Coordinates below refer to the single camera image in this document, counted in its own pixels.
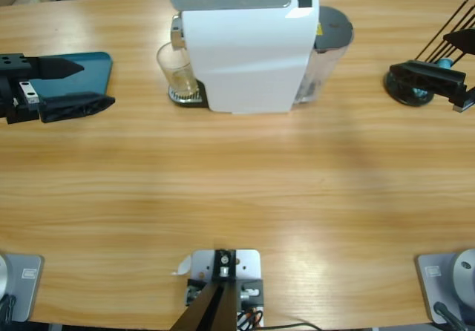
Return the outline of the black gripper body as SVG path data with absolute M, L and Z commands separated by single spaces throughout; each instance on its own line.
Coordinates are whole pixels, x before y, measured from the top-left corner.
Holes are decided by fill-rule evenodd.
M 474 92 L 475 87 L 472 87 L 470 90 L 462 92 L 460 91 L 452 98 L 453 110 L 458 113 L 462 113 L 472 106 L 474 106 Z
M 39 97 L 28 96 L 31 79 L 39 77 L 38 58 L 23 53 L 1 54 L 1 118 L 8 124 L 39 119 Z

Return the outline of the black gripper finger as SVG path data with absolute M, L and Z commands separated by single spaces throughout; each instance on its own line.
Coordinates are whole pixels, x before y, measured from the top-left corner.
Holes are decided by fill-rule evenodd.
M 443 39 L 463 53 L 468 53 L 471 55 L 475 54 L 474 28 L 466 28 L 464 30 L 447 33 L 443 36 Z
M 466 74 L 450 68 L 416 60 L 391 65 L 389 72 L 397 82 L 428 93 L 451 97 L 466 92 Z
M 82 65 L 61 57 L 29 57 L 29 79 L 64 79 L 84 70 Z
M 112 106 L 115 98 L 94 92 L 72 93 L 41 99 L 39 116 L 43 123 L 98 114 Z

